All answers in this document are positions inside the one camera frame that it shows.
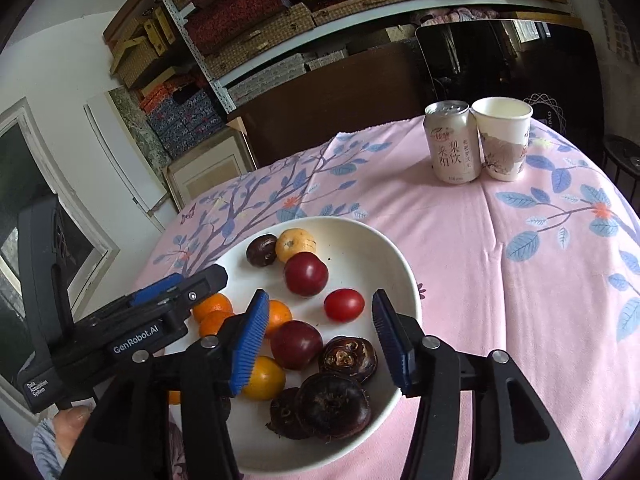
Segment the grey sleeve forearm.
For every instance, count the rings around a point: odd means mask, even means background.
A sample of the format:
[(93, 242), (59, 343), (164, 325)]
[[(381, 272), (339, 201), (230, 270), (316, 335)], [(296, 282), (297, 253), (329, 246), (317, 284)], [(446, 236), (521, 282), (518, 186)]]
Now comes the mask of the grey sleeve forearm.
[(65, 465), (55, 440), (53, 422), (50, 418), (43, 419), (32, 435), (32, 458), (44, 480), (58, 480)]

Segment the person's left hand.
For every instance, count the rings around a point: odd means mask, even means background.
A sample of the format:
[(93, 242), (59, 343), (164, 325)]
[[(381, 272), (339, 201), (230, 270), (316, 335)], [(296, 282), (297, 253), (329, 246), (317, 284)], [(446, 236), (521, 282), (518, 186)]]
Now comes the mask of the person's left hand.
[(67, 460), (81, 431), (91, 415), (88, 406), (79, 405), (68, 410), (59, 411), (52, 419), (55, 443), (62, 459)]

